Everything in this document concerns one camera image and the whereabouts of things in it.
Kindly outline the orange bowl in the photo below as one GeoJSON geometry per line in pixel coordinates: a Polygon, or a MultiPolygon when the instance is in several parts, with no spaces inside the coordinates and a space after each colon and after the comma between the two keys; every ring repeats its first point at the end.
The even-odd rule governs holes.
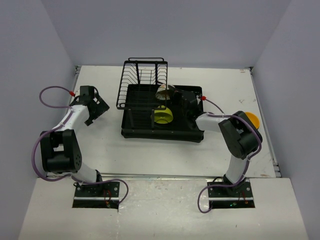
{"type": "Polygon", "coordinates": [[[252,127],[252,128],[255,128],[255,129],[259,129],[260,128],[260,120],[259,118],[253,114],[252,112],[248,112],[246,111],[245,112],[245,116],[246,116],[246,122],[252,127]]]}

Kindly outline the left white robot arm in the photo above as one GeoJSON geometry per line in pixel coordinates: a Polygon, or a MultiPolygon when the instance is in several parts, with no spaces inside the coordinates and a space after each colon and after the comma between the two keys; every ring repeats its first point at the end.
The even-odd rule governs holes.
{"type": "Polygon", "coordinates": [[[35,173],[48,182],[59,181],[66,177],[72,177],[79,183],[86,185],[86,190],[92,196],[97,197],[103,193],[101,173],[83,163],[82,153],[79,147],[76,133],[82,126],[90,126],[93,122],[110,109],[109,105],[100,97],[96,87],[83,85],[76,95],[65,87],[57,86],[68,92],[73,101],[69,105],[55,106],[45,103],[42,94],[49,86],[39,93],[40,102],[49,108],[67,109],[66,115],[51,130],[43,131],[37,139],[31,153],[31,164],[35,173]],[[42,175],[36,165],[35,154],[40,146],[41,165],[45,173],[59,175],[58,178],[48,178],[42,175]]]}

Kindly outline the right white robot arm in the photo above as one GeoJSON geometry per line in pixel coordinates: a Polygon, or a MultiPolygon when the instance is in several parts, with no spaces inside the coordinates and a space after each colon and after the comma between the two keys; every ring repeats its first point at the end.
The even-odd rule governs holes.
{"type": "Polygon", "coordinates": [[[201,131],[220,132],[227,149],[231,153],[228,169],[223,176],[224,184],[219,184],[227,196],[233,197],[241,191],[240,183],[244,180],[251,159],[262,150],[262,135],[244,111],[226,114],[216,103],[204,95],[197,96],[191,91],[178,89],[173,85],[165,88],[170,99],[182,100],[182,107],[187,110],[196,108],[200,102],[214,105],[221,114],[203,112],[193,115],[197,128],[201,131]]]}

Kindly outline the lime green bowl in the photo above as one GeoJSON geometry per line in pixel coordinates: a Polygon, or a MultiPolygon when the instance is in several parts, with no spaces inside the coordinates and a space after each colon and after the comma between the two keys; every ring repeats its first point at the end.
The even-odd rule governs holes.
{"type": "Polygon", "coordinates": [[[159,109],[156,109],[154,111],[154,122],[157,124],[169,124],[174,120],[174,116],[172,111],[165,107],[164,105],[160,105],[158,107],[159,109]]]}

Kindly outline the yellow floral white bowl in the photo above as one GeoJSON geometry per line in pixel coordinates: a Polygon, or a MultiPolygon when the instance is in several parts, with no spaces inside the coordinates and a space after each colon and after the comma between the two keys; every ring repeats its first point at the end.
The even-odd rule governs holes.
{"type": "Polygon", "coordinates": [[[155,98],[160,101],[170,100],[173,94],[173,88],[174,86],[172,85],[161,84],[155,93],[155,98]]]}

